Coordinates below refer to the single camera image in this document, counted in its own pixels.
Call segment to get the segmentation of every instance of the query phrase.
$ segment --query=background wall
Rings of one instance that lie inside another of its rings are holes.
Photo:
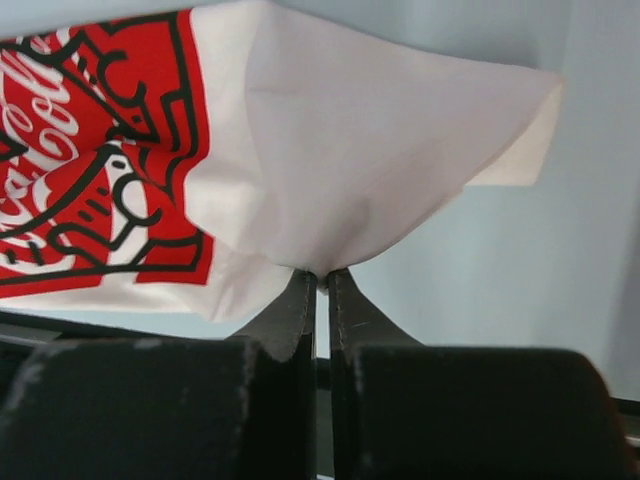
[[[0,18],[0,35],[196,3],[206,2],[21,0]],[[426,343],[573,348],[596,363],[616,395],[640,399],[640,2],[282,3],[428,51],[564,73],[564,109],[536,186],[468,188],[353,271],[391,318]],[[324,355],[326,308],[321,298]],[[221,337],[239,326],[193,315],[52,314],[185,336]]]

